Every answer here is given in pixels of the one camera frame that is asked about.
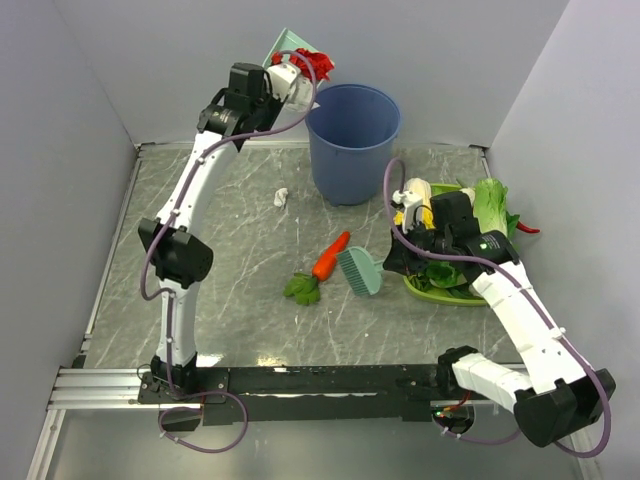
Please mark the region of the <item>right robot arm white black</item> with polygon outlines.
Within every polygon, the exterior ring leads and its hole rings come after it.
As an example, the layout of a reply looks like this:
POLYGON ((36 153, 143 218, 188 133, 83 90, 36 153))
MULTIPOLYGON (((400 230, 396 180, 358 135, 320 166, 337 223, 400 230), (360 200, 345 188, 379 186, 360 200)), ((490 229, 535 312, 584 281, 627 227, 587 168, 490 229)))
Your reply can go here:
POLYGON ((432 198, 434 226, 390 226, 395 246, 408 259, 454 264, 500 320, 526 371, 518 373, 468 346, 438 359, 436 383, 448 398, 466 391, 510 411, 520 432, 534 445, 558 444, 597 421, 601 439, 579 458, 602 453, 611 436, 609 400, 616 384, 606 369, 595 370, 566 338, 542 305, 523 262, 505 234, 483 230, 476 202, 460 192, 432 198))

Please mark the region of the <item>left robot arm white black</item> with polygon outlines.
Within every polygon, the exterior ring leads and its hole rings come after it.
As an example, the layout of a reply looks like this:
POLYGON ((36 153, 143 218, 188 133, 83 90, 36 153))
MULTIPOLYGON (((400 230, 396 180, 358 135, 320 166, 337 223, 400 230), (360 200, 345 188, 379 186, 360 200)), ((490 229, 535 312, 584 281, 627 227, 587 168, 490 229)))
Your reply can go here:
POLYGON ((144 218, 138 225, 146 251, 143 268, 153 269, 159 280, 158 291, 143 289, 141 294, 147 301, 158 297, 162 304, 151 373, 176 402, 189 400, 198 389, 196 302, 214 259, 198 235, 214 182, 251 134, 273 126, 282 106, 263 67, 234 64, 227 86, 199 115, 190 157, 169 200, 155 218, 144 218))

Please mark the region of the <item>teal dustpan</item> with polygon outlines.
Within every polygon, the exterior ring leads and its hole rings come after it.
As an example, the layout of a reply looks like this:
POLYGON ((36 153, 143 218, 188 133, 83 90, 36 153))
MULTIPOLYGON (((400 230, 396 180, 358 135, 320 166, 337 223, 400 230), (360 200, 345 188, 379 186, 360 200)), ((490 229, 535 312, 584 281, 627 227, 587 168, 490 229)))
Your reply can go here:
MULTIPOLYGON (((285 28, 281 32, 276 42, 274 43, 272 49, 270 50, 267 57, 265 58, 262 64, 262 67, 265 70, 267 70, 270 66, 273 65, 272 57, 274 54, 280 53, 281 51, 295 51, 298 48, 304 48, 312 52, 318 52, 318 50, 315 47, 313 47, 311 44, 307 43, 305 40, 303 40, 301 37, 299 37, 290 29, 285 28)), ((285 62, 292 64, 289 61, 288 55, 284 55, 282 57, 281 63, 285 63, 285 62)))

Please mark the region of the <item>teal hand brush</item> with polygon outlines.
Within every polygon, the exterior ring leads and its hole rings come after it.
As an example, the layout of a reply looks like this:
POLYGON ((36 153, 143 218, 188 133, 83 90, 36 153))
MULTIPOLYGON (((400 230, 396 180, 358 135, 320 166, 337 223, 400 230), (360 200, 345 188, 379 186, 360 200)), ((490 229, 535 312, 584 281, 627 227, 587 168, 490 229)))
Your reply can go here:
POLYGON ((356 296, 371 296, 380 291, 383 260, 358 246, 347 247, 336 255, 336 260, 356 296))

